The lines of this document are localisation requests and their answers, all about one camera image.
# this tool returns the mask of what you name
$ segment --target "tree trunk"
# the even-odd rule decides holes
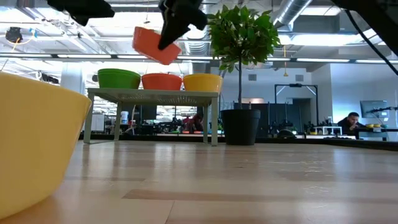
[[[239,108],[242,109],[242,58],[239,58],[239,95],[238,95],[238,103]]]

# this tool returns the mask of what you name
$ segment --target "green leaves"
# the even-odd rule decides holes
[[[280,45],[278,32],[270,21],[269,14],[260,16],[255,9],[223,6],[216,14],[207,15],[212,56],[220,58],[220,70],[232,72],[235,63],[244,65],[264,62]]]

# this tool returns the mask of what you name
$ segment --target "man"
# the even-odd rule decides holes
[[[365,127],[365,125],[358,122],[358,119],[359,119],[359,114],[351,112],[350,114],[348,114],[346,118],[339,121],[337,125],[342,127],[343,134],[354,136],[355,135],[354,129]]]

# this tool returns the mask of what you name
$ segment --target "table leg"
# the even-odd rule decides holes
[[[93,107],[94,107],[94,93],[89,93],[88,98],[91,100],[91,106],[90,109],[88,110],[88,114],[86,117],[86,123],[85,123],[85,135],[83,138],[83,142],[89,144],[90,143],[90,138],[91,138],[91,122],[93,120]]]
[[[119,140],[120,135],[120,118],[122,115],[122,102],[118,102],[118,109],[116,110],[116,121],[114,124],[114,140]]]
[[[204,143],[208,142],[208,138],[207,138],[207,134],[208,134],[207,124],[209,123],[208,107],[209,107],[208,105],[203,107],[203,142]]]
[[[211,99],[211,145],[218,144],[218,98]]]

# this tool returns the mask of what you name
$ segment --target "computer monitor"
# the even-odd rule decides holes
[[[387,107],[386,100],[364,100],[364,101],[361,101],[362,118],[388,118],[389,117],[388,110],[373,112],[373,110],[377,110],[380,108],[386,108],[386,107]]]

